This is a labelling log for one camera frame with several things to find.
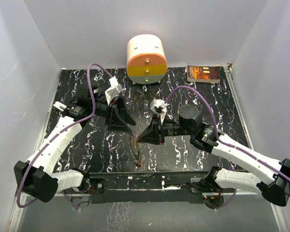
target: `white backdrop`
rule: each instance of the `white backdrop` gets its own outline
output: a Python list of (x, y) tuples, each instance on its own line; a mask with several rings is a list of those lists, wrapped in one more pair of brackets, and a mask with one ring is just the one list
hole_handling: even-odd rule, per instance
[[(268, 1), (233, 66), (255, 149), (290, 159), (290, 0)], [(290, 230), (290, 199), (283, 208)]]
[(0, 232), (14, 202), (14, 165), (34, 151), (59, 71), (24, 2), (0, 0)]
[(133, 36), (161, 38), (170, 67), (233, 63), (266, 0), (24, 0), (61, 68), (126, 66)]

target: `black marble surface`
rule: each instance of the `black marble surface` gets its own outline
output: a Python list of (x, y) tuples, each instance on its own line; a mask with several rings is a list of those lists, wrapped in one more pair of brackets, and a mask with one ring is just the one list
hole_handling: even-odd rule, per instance
[[(136, 85), (128, 78), (125, 69), (112, 69), (123, 86), (126, 106), (137, 125), (133, 129), (140, 134), (149, 124), (152, 112), (150, 103), (154, 98), (166, 99), (170, 92), (180, 85), (189, 85), (198, 90), (212, 106), (219, 129), (243, 145), (248, 145), (236, 110), (223, 68), (219, 69), (220, 83), (191, 83), (186, 81), (186, 68), (169, 68), (160, 84)], [(105, 91), (109, 87), (108, 76), (102, 70), (91, 70), (91, 78), (99, 82)], [(75, 95), (77, 86), (86, 81), (86, 70), (63, 70), (55, 101), (67, 104)], [(168, 106), (169, 118), (178, 118), (178, 109), (183, 104), (195, 104), (202, 111), (204, 121), (212, 124), (209, 113), (201, 100), (187, 90), (180, 90)], [(60, 112), (53, 109), (46, 134), (55, 127)], [(129, 154), (129, 143), (125, 134), (105, 129), (104, 118), (94, 116), (93, 120), (73, 139), (67, 147), (54, 172), (73, 167), (89, 172), (156, 172), (156, 171), (209, 171), (212, 166), (241, 169), (234, 163), (199, 151), (189, 143), (188, 136), (167, 137), (164, 145), (143, 144), (143, 167), (136, 169)]]

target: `cylindrical object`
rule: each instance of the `cylindrical object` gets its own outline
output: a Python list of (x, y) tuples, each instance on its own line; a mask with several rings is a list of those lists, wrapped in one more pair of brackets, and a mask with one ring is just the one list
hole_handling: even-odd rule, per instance
[(161, 80), (167, 70), (167, 61), (161, 40), (155, 35), (138, 35), (127, 45), (128, 77), (138, 84)]

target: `book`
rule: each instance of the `book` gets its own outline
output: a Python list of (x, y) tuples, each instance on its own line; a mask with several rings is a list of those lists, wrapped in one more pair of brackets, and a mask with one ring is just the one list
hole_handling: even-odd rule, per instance
[(218, 67), (211, 66), (188, 66), (187, 81), (219, 83)]

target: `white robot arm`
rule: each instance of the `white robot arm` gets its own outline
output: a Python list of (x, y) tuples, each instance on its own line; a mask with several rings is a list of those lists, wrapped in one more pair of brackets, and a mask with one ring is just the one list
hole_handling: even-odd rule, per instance
[(214, 167), (205, 178), (208, 185), (212, 187), (209, 190), (241, 189), (262, 194), (265, 199), (279, 206), (287, 204), (290, 182), (258, 160), (290, 178), (289, 159), (279, 161), (266, 157), (241, 145), (221, 130), (218, 130), (218, 140), (214, 127), (203, 123), (202, 113), (198, 112), (194, 105), (180, 107), (179, 120), (167, 118), (162, 120), (162, 116), (166, 114), (166, 107), (167, 104), (162, 100), (155, 100), (152, 103), (152, 110), (155, 113), (149, 126), (138, 137), (139, 143), (160, 145), (164, 143), (166, 136), (190, 135), (190, 143), (196, 148), (232, 161), (247, 170), (247, 172), (237, 172)]
[[(136, 123), (126, 110), (124, 98), (120, 95), (122, 87), (118, 84), (115, 77), (110, 78), (110, 83), (111, 87), (102, 95), (99, 94), (98, 83), (95, 81), (91, 82), (96, 104), (95, 115), (105, 118), (108, 130), (130, 132), (127, 124), (136, 125)], [(51, 200), (56, 192), (77, 188), (81, 185), (88, 185), (84, 181), (84, 178), (86, 178), (84, 177), (85, 172), (80, 170), (53, 173), (58, 159), (68, 144), (90, 120), (76, 123), (65, 131), (62, 131), (68, 125), (87, 117), (92, 112), (92, 101), (87, 83), (84, 82), (79, 86), (76, 97), (68, 105), (56, 102), (54, 107), (61, 111), (61, 116), (54, 130), (26, 162), (19, 161), (14, 167), (19, 187), (29, 164), (33, 163), (22, 190), (43, 202)], [(35, 158), (43, 148), (43, 152), (38, 158)]]

